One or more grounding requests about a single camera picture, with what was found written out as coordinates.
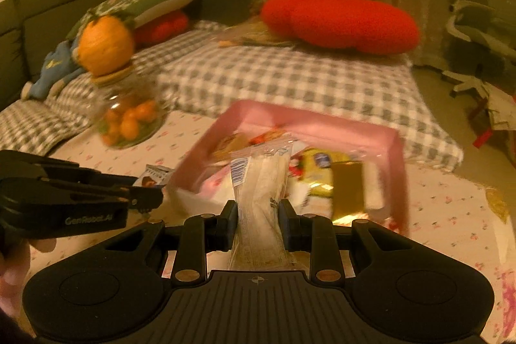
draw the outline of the pink tray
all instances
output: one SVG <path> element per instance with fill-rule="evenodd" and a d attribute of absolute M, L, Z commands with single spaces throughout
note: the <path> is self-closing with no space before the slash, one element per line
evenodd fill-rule
<path fill-rule="evenodd" d="M 205 174 L 210 154 L 222 138 L 234 132 L 255 136 L 273 127 L 281 127 L 314 147 L 342 152 L 361 149 L 368 156 L 375 156 L 382 173 L 386 205 L 390 207 L 391 216 L 400 233 L 408 235 L 407 177 L 403 145 L 397 130 L 313 111 L 252 100 L 233 103 L 179 164 L 169 186 L 173 191 L 197 192 L 194 189 Z M 181 196 L 180 200 L 184 201 L 185 194 Z M 205 212 L 203 209 L 205 206 L 197 211 Z"/>

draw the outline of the blue plush toy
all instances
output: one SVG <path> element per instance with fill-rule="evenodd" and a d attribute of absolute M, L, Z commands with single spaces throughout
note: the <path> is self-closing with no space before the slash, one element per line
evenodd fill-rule
<path fill-rule="evenodd" d="M 78 42 L 79 37 L 71 45 L 68 40 L 61 42 L 55 51 L 46 55 L 39 79 L 34 84 L 25 84 L 21 98 L 42 101 L 47 97 L 57 97 L 71 80 L 84 73 L 86 70 L 74 60 Z"/>

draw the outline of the jar lid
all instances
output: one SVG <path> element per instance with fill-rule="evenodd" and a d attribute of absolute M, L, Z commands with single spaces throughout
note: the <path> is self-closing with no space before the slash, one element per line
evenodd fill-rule
<path fill-rule="evenodd" d="M 105 74 L 104 76 L 97 76 L 91 77 L 91 82 L 94 83 L 97 86 L 107 86 L 111 85 L 112 83 L 119 82 L 125 77 L 127 77 L 129 74 L 131 74 L 134 70 L 134 66 L 132 63 L 129 63 L 126 67 L 123 67 L 120 70 L 117 70 L 116 72 L 113 72 L 111 74 Z"/>

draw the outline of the yellow snack bag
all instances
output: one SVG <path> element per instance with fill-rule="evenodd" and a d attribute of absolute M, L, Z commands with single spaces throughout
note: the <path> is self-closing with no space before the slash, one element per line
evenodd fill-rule
<path fill-rule="evenodd" d="M 347 154 L 310 148 L 303 152 L 303 175 L 301 181 L 310 185 L 310 194 L 331 197 L 333 194 L 333 162 L 349 161 Z"/>

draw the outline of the bed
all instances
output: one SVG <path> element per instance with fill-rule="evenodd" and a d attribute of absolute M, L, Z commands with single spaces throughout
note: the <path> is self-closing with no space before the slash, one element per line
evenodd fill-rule
<path fill-rule="evenodd" d="M 138 72 L 157 75 L 169 110 L 216 117 L 237 99 L 285 104 L 395 128 L 409 161 L 445 171 L 462 162 L 462 149 L 423 102 L 406 55 L 222 49 L 214 41 L 222 29 L 200 21 L 191 31 L 134 56 Z M 93 94 L 84 74 L 55 99 L 12 104 L 0 112 L 0 147 L 47 154 L 89 126 Z"/>

